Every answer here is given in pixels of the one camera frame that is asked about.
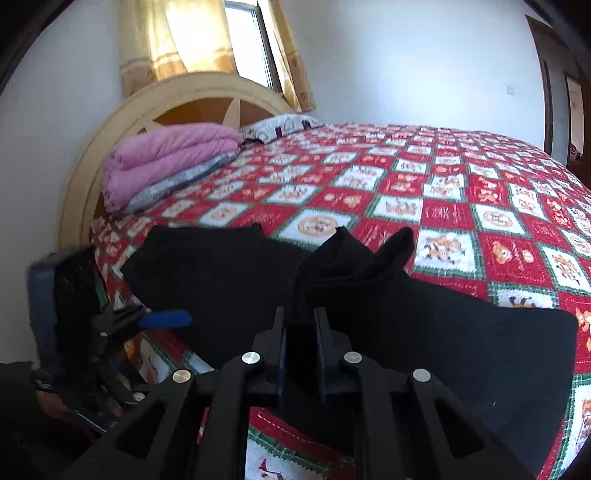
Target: wooden headboard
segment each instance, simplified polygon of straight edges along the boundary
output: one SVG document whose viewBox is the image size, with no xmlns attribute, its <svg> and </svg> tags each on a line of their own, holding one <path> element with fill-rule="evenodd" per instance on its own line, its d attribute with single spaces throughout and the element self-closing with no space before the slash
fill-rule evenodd
<svg viewBox="0 0 591 480">
<path fill-rule="evenodd" d="M 240 128 L 290 112 L 280 95 L 237 74 L 189 73 L 148 85 L 106 120 L 70 171 L 62 195 L 58 247 L 87 242 L 91 221 L 105 214 L 102 166 L 123 137 L 190 122 Z"/>
</svg>

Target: window frame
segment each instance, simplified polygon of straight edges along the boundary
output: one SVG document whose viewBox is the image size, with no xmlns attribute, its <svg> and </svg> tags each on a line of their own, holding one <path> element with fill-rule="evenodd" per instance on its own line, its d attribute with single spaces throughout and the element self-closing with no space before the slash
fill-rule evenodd
<svg viewBox="0 0 591 480">
<path fill-rule="evenodd" d="M 279 74 L 277 73 L 277 65 L 275 65 L 275 58 L 271 51 L 271 43 L 269 42 L 269 36 L 267 35 L 267 28 L 265 27 L 265 21 L 262 16 L 261 7 L 258 4 L 251 5 L 242 2 L 235 2 L 232 0 L 224 1 L 225 8 L 235 8 L 252 13 L 258 24 L 259 32 L 261 33 L 262 47 L 265 54 L 265 63 L 267 65 L 267 77 L 271 81 L 271 89 L 279 94 L 283 94 L 281 89 L 281 82 L 279 80 Z"/>
</svg>

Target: bed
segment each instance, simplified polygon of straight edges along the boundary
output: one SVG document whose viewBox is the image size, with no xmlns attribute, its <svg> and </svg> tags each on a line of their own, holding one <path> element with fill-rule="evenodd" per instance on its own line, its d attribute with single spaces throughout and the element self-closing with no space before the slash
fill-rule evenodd
<svg viewBox="0 0 591 480">
<path fill-rule="evenodd" d="M 59 245 L 88 241 L 115 306 L 137 301 L 121 267 L 154 225 L 234 227 L 314 249 L 345 226 L 372 250 L 407 225 L 414 277 L 509 308 L 561 308 L 579 321 L 564 425 L 539 478 L 558 478 L 591 433 L 591 192 L 558 162 L 490 132 L 408 125 L 326 125 L 267 145 L 131 215 L 106 214 L 101 165 L 124 136 L 160 125 L 213 121 L 243 127 L 291 109 L 253 82 L 194 73 L 129 98 L 73 167 Z M 168 331 L 127 345 L 144 377 L 201 372 Z M 351 459 L 251 410 L 246 477 L 353 478 Z"/>
</svg>

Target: red checkered bedspread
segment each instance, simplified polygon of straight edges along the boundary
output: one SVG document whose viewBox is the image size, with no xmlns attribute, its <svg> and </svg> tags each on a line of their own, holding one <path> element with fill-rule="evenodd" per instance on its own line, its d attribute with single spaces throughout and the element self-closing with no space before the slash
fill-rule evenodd
<svg viewBox="0 0 591 480">
<path fill-rule="evenodd" d="M 266 235 L 310 249 L 345 226 L 372 250 L 411 226 L 412 276 L 500 306 L 577 316 L 573 389 L 545 480 L 560 476 L 591 433 L 590 219 L 591 192 L 532 145 L 487 132 L 336 125 L 251 146 L 146 211 L 96 220 L 93 242 L 109 296 L 122 304 L 133 298 L 120 268 L 156 224 L 258 222 Z M 199 370 L 168 332 L 144 335 L 137 351 L 155 380 L 179 365 Z M 251 417 L 248 478 L 352 476 L 346 459 L 264 410 Z"/>
</svg>

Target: white wall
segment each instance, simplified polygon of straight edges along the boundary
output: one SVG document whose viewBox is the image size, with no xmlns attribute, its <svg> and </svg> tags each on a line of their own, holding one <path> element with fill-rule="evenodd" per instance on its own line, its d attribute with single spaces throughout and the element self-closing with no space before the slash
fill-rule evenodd
<svg viewBox="0 0 591 480">
<path fill-rule="evenodd" d="M 543 147 L 525 14 L 540 18 L 521 0 L 283 3 L 321 119 L 482 129 Z"/>
<path fill-rule="evenodd" d="M 54 248 L 69 168 L 121 101 L 115 0 L 76 0 L 0 96 L 0 362 L 35 358 L 26 267 Z"/>
</svg>

